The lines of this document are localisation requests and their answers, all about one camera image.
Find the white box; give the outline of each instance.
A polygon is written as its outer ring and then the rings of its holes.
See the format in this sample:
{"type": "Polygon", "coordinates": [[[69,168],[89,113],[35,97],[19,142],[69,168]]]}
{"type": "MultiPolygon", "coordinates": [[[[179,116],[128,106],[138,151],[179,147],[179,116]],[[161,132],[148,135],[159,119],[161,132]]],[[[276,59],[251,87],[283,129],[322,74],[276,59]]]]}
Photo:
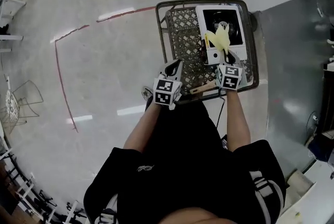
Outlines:
{"type": "Polygon", "coordinates": [[[230,36],[230,50],[233,51],[241,61],[247,59],[247,51],[246,51],[246,42],[245,42],[245,36],[244,36],[244,29],[241,22],[241,17],[239,13],[239,9],[236,5],[199,5],[196,7],[196,14],[198,19],[198,25],[200,29],[201,39],[205,41],[205,46],[207,50],[207,56],[208,56],[208,65],[212,64],[219,64],[220,62],[220,51],[217,50],[216,47],[212,47],[210,45],[210,42],[206,36],[206,33],[208,30],[215,33],[216,31],[212,28],[212,19],[208,19],[208,16],[206,17],[205,11],[217,11],[217,14],[220,11],[235,11],[232,17],[234,20],[234,29],[237,30],[236,33],[234,33],[234,36],[230,36]]]}

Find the gray panel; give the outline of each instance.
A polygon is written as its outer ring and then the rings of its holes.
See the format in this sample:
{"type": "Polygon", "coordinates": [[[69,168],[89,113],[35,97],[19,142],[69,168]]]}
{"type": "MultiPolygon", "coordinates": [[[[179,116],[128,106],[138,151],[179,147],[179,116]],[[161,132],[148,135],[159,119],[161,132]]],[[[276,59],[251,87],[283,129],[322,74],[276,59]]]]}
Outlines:
{"type": "Polygon", "coordinates": [[[326,224],[334,224],[334,215],[330,217],[326,224]]]}
{"type": "Polygon", "coordinates": [[[267,139],[283,173],[313,160],[304,147],[306,122],[321,107],[322,63],[333,51],[326,43],[329,21],[317,12],[328,0],[293,0],[260,13],[268,64],[267,139]]]}

